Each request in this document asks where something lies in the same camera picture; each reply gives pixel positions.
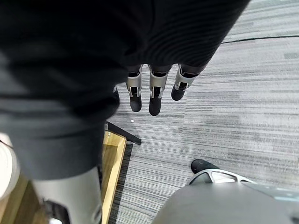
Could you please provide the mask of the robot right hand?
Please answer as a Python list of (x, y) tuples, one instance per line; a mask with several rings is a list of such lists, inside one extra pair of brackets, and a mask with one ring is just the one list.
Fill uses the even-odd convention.
[(147, 64), (200, 73), (247, 0), (3, 0), (0, 130), (51, 218), (99, 224), (105, 121)]

